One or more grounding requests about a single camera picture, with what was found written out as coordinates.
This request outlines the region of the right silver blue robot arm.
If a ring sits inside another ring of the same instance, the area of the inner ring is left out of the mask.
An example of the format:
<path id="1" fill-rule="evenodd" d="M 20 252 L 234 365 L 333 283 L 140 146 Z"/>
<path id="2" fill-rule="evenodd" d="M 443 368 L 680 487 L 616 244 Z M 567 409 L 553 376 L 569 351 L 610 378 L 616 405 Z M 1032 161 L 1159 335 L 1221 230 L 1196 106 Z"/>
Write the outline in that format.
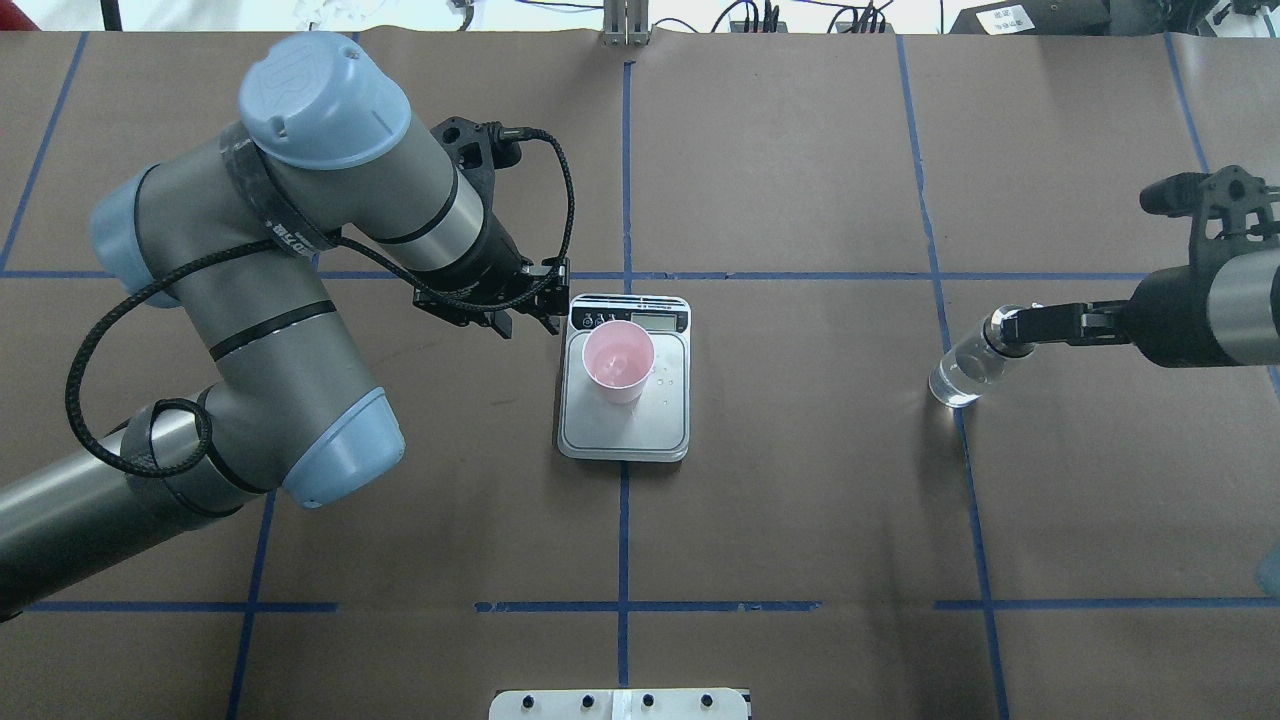
<path id="1" fill-rule="evenodd" d="M 1087 527 L 1108 547 L 1134 541 L 1157 568 L 1224 561 L 1270 592 L 1277 538 L 1277 250 L 1147 275 L 1125 301 L 1020 310 L 1009 334 L 1036 345 L 1133 350 L 1071 396 L 1097 398 L 1082 432 L 1094 483 Z"/>

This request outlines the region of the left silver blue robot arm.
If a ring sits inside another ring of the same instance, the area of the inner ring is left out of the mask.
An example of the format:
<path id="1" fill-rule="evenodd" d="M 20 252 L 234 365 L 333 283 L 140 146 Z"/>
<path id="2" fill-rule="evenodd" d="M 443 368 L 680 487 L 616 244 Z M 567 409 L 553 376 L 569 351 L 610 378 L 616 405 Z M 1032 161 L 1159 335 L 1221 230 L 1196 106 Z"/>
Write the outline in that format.
<path id="1" fill-rule="evenodd" d="M 557 334 L 568 240 L 525 258 L 494 209 L 495 173 L 544 129 L 452 117 L 426 127 L 352 38 L 305 32 L 247 70 L 238 118 L 146 168 L 93 210 L 90 236 L 125 300 L 70 361 L 64 409 L 79 452 L 3 491 L 3 619 L 283 489 L 319 509 L 389 471 L 404 439 L 314 259 L 340 247 L 457 325 Z M 160 398 L 99 438 L 82 386 L 132 310 L 180 307 L 219 382 Z"/>

